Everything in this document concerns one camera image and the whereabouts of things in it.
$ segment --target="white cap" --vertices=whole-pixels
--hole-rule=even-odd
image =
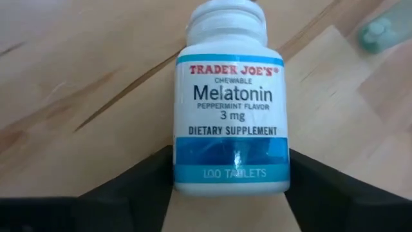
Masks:
[[[193,12],[186,28],[187,45],[216,30],[244,30],[267,45],[266,19],[260,6],[249,0],[211,0]]]

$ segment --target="melatonin bottle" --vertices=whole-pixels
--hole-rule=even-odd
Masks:
[[[284,63],[256,3],[212,0],[193,12],[176,62],[173,162],[188,195],[289,188]]]

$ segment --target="wooden table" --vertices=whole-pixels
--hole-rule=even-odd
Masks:
[[[174,59],[203,0],[0,2],[0,196],[77,196],[172,143]],[[412,42],[357,27],[392,0],[261,0],[291,148],[412,198]],[[164,231],[298,231],[283,195],[174,192]]]

